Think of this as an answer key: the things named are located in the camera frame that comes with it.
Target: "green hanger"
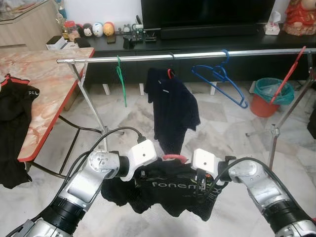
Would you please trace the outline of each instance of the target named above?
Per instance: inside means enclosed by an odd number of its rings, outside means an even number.
[[[118,56],[117,74],[118,74],[118,77],[119,77],[120,82],[122,83],[123,96],[124,96],[124,103],[125,103],[125,107],[127,107],[127,103],[126,103],[126,91],[125,91],[125,85],[124,85],[122,70],[120,69],[120,59],[119,59],[119,56]]]

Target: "table top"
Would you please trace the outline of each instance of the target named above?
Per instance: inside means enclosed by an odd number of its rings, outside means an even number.
[[[57,64],[56,59],[88,58],[93,53],[93,48],[78,48],[1,54],[1,78],[10,73],[13,77],[30,80],[29,85],[39,89],[39,96],[32,103],[32,121],[19,161],[35,159],[77,84],[69,66]],[[78,72],[83,66],[76,65]]]

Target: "red table edge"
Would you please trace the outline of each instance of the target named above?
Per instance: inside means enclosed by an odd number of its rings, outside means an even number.
[[[91,52],[89,58],[91,58],[91,57],[93,56],[94,52],[95,52],[95,50],[93,49],[93,51]],[[55,125],[55,123],[56,123],[56,121],[57,121],[59,115],[61,114],[63,108],[65,107],[66,103],[68,102],[69,97],[70,97],[71,94],[73,93],[73,91],[74,91],[74,89],[75,89],[77,83],[78,83],[78,79],[76,79],[76,80],[74,81],[73,86],[71,87],[71,89],[69,90],[69,92],[68,92],[67,96],[65,97],[63,103],[62,103],[61,106],[59,107],[59,109],[58,109],[58,111],[57,111],[55,117],[52,119],[52,121],[51,121],[50,125],[48,126],[46,132],[44,133],[42,139],[40,140],[40,142],[39,142],[38,145],[36,146],[36,149],[34,150],[33,154],[30,155],[29,157],[18,159],[19,162],[32,161],[32,160],[34,160],[34,159],[37,157],[37,155],[39,154],[41,148],[43,147],[43,145],[44,145],[46,139],[48,138],[48,135],[50,134],[50,131],[52,130],[53,126]]]

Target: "tile floor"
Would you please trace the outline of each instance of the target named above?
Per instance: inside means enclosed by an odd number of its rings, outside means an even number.
[[[246,99],[249,83],[240,83]],[[245,132],[269,128],[277,122],[286,107],[270,118],[258,118],[249,108],[242,109],[219,92],[209,95],[209,87],[203,83],[189,83],[187,87],[195,95],[200,112],[201,125],[197,131],[188,130],[182,154],[191,157],[194,149],[202,148],[218,157],[225,155],[252,156],[267,161],[270,135],[254,135]],[[220,87],[236,95],[229,85]],[[123,105],[121,89],[111,85],[111,95],[106,96],[102,85],[94,85],[90,94],[100,116],[109,128],[130,125],[153,139],[153,108],[147,96],[139,96],[138,85],[127,86],[127,108]],[[294,197],[311,216],[316,215],[316,144],[306,129],[309,115],[315,103],[315,92],[310,90],[281,128],[277,142],[274,171]],[[87,103],[79,96],[64,117],[81,126],[97,127]],[[40,151],[36,162],[52,170],[59,170],[76,130],[58,120]],[[108,139],[111,150],[124,154],[135,144],[135,135],[113,135]],[[79,140],[66,166],[87,151],[98,135],[80,132]],[[162,151],[155,142],[158,155]],[[0,236],[4,236],[28,218],[37,215],[53,198],[61,180],[31,167],[33,182],[19,185],[13,190],[0,187]],[[268,237],[274,236],[265,219],[249,198],[241,184],[229,184],[219,196],[211,218],[204,222],[190,212],[179,218],[168,215],[160,205],[154,205],[143,214],[133,212],[129,205],[118,207],[99,195],[90,211],[80,222],[75,237]]]

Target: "clothes rack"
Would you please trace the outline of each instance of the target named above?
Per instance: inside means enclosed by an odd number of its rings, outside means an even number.
[[[242,51],[229,51],[230,57],[239,57],[239,56],[262,56],[262,55],[286,55],[286,54],[298,54],[301,51],[300,48],[289,48],[289,49],[262,49],[262,50],[242,50]],[[283,116],[283,120],[285,121],[287,117],[290,115],[290,113],[293,111],[299,100],[303,97],[305,92],[307,91],[307,88],[309,88],[314,82],[315,75],[314,75],[314,68],[312,61],[312,54],[316,53],[316,48],[307,48],[304,52],[304,54],[308,54],[308,63],[309,63],[309,78],[301,90],[299,96],[292,102],[290,105],[290,108],[286,111],[286,114]],[[203,53],[179,53],[179,54],[165,54],[165,55],[146,55],[146,56],[125,56],[125,57],[119,57],[121,62],[138,62],[138,61],[159,61],[159,60],[176,60],[176,59],[197,59],[197,58],[216,58],[216,57],[225,57],[226,54],[222,51],[219,52],[203,52]],[[74,77],[78,80],[78,86],[80,90],[82,91],[82,94],[87,101],[90,109],[92,110],[93,114],[96,117],[96,120],[98,121],[102,134],[107,133],[109,130],[108,128],[103,124],[103,121],[100,118],[100,115],[98,114],[98,111],[96,110],[95,106],[93,105],[91,98],[86,91],[84,87],[84,80],[86,76],[86,70],[89,63],[109,63],[109,62],[117,62],[118,57],[104,57],[104,58],[83,58],[83,59],[57,59],[57,63],[67,63],[72,70]],[[83,73],[82,76],[78,73],[75,64],[76,63],[84,63]],[[269,164],[270,167],[272,167],[271,163],[273,163],[274,159],[274,152],[275,152],[275,146],[277,143],[277,137],[279,136],[279,127],[271,129],[271,133],[273,136],[272,146],[270,150],[269,155]],[[256,133],[247,133],[247,136],[253,135]],[[104,140],[104,144],[102,149],[107,151],[107,141]]]

